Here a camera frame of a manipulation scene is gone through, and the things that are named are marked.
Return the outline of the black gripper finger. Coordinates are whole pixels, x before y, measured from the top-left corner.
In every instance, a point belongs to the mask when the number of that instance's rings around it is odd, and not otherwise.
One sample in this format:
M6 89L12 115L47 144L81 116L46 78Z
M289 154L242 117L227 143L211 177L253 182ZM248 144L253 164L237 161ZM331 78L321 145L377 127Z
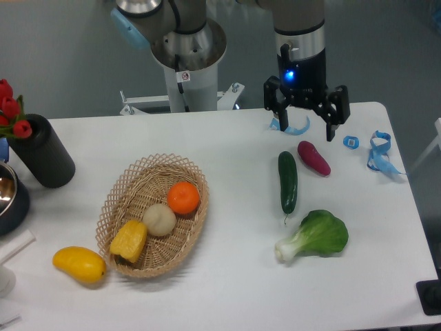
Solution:
M280 130L289 126L287 107L291 105L291 89L276 76L270 76L263 84L264 109L272 111L279 120Z
M331 92L325 92L324 98L318 107L318 115L326 123L327 141L334 139L335 131L340 125L345 124L350 114L347 86L341 85Z

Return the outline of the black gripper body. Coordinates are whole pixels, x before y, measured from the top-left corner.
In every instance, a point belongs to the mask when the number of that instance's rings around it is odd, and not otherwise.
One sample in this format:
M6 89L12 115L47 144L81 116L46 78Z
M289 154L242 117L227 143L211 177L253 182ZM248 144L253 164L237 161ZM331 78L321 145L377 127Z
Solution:
M277 117L287 119L287 106L313 110L325 120L333 118L333 108L327 100L326 51L306 59L290 59L288 43L280 47L278 55L280 92Z

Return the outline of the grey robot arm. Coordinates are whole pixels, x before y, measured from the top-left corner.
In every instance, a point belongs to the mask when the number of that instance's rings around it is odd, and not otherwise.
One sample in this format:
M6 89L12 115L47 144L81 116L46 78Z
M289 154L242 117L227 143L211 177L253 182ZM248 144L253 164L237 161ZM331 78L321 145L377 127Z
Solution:
M322 1L255 1L271 13L278 75L264 82L265 109L287 131L287 108L313 110L326 124L327 139L350 115L348 91L326 83L325 5ZM111 13L134 46L147 46L165 73L172 112L218 109L218 70L227 41L207 17L204 1L117 1Z

